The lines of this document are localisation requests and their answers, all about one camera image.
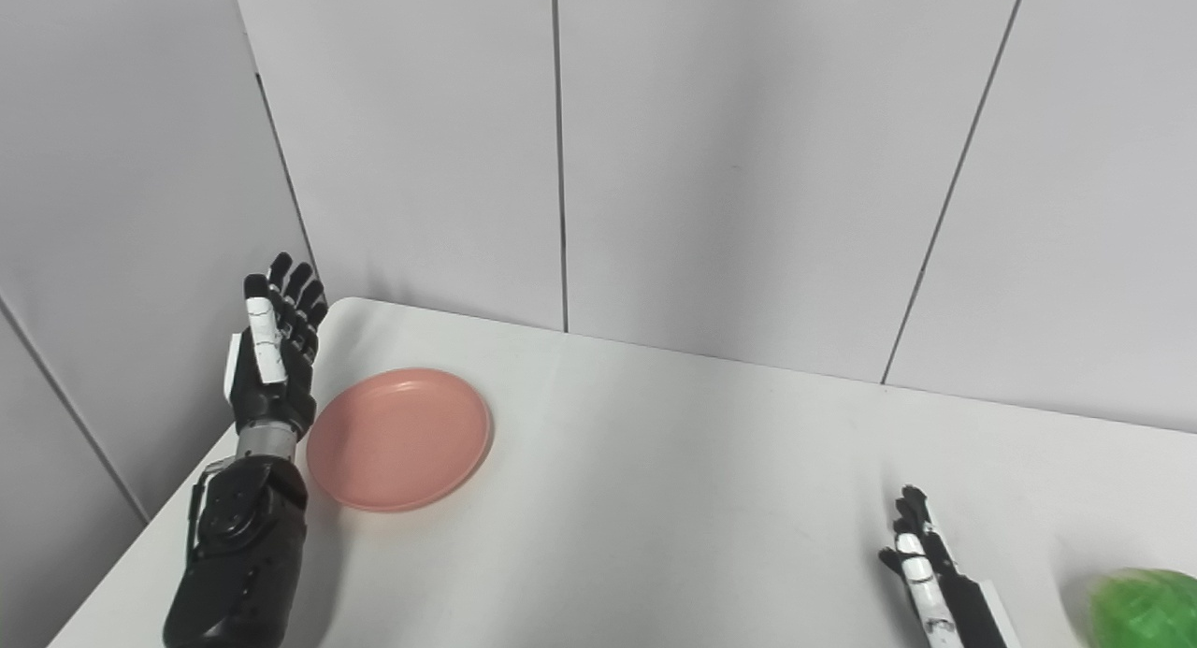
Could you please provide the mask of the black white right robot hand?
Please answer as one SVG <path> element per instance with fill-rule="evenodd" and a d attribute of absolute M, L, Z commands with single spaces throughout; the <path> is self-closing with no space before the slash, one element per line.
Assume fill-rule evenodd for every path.
<path fill-rule="evenodd" d="M 879 559 L 901 579 L 928 647 L 1020 647 L 996 585 L 961 570 L 925 492 L 907 483 L 895 509 L 893 541 Z"/>

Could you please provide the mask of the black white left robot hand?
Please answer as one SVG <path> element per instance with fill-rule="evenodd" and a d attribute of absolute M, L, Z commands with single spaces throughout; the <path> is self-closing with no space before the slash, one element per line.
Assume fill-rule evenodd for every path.
<path fill-rule="evenodd" d="M 303 440 L 315 422 L 312 370 L 328 304 L 309 262 L 279 252 L 244 278 L 247 328 L 232 338 L 225 393 L 236 430 L 278 423 Z"/>

